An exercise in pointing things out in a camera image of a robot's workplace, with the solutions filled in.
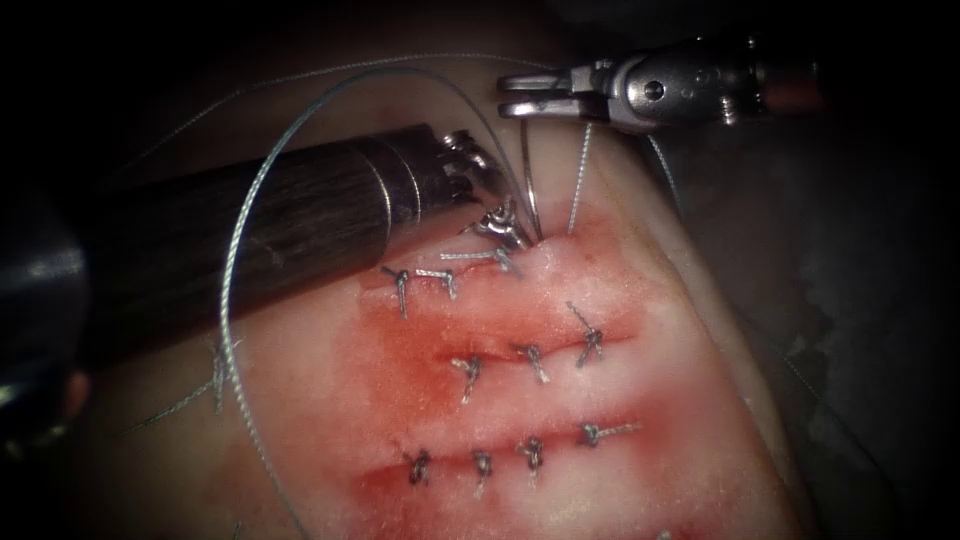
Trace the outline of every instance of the dark instrument shaft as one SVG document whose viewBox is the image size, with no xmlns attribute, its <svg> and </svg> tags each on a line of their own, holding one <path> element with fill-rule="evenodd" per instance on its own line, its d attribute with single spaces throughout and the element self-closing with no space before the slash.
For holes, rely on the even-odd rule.
<svg viewBox="0 0 960 540">
<path fill-rule="evenodd" d="M 281 154 L 244 230 L 233 313 L 372 267 L 399 229 L 459 205 L 471 185 L 447 176 L 443 150 L 421 125 Z M 261 163 L 83 205 L 76 228 L 92 282 L 81 349 L 88 362 L 216 323 L 227 244 Z"/>
</svg>

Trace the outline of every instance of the metal cylinder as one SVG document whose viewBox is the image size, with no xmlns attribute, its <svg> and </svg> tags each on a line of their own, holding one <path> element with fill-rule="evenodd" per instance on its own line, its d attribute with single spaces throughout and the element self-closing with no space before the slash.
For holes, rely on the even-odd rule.
<svg viewBox="0 0 960 540">
<path fill-rule="evenodd" d="M 400 229 L 470 200 L 429 126 L 281 154 L 242 237 L 235 315 L 374 266 Z M 215 324 L 227 244 L 262 161 L 83 205 L 75 226 L 93 304 L 81 352 L 94 366 Z"/>
</svg>

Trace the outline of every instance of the metal jaw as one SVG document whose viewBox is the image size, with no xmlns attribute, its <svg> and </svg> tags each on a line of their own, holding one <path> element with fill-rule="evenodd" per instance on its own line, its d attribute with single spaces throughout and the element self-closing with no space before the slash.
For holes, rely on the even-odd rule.
<svg viewBox="0 0 960 540">
<path fill-rule="evenodd" d="M 502 92 L 528 94 L 533 99 L 500 105 L 504 118 L 561 118 L 610 125 L 624 131 L 650 132 L 658 124 L 631 109 L 625 80 L 641 61 L 638 54 L 622 62 L 603 59 L 549 72 L 502 77 Z"/>
<path fill-rule="evenodd" d="M 754 34 L 730 34 L 641 51 L 617 61 L 504 77 L 497 83 L 501 91 L 530 99 L 501 105 L 500 116 L 577 119 L 634 133 L 714 121 L 732 125 L 771 112 L 764 102 L 764 86 L 799 91 L 815 85 L 815 63 L 791 63 L 783 54 Z M 790 76 L 780 82 L 767 76 L 779 71 Z M 815 101 L 795 105 L 815 110 Z"/>
</svg>

